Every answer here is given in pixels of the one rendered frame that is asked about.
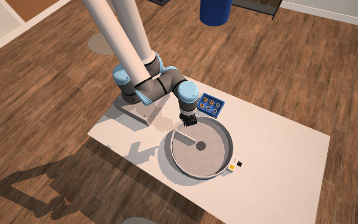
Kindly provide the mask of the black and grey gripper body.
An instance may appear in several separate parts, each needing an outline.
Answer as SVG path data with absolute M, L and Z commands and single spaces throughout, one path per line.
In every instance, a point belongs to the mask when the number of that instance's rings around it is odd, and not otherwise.
M 195 113 L 193 115 L 190 115 L 190 116 L 186 116 L 186 115 L 184 115 L 182 113 L 180 113 L 180 114 L 181 114 L 181 117 L 183 118 L 183 121 L 185 121 L 184 126 L 186 125 L 186 127 L 187 127 L 187 126 L 197 124 L 197 119 L 196 119 Z

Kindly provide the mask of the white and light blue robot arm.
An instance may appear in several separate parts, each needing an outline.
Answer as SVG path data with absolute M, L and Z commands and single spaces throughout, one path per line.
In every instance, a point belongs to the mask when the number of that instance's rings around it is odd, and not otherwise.
M 158 53 L 150 48 L 135 0 L 111 0 L 123 29 L 106 0 L 81 1 L 120 62 L 112 76 L 127 103 L 148 106 L 173 92 L 182 114 L 196 112 L 197 85 L 176 67 L 163 67 Z

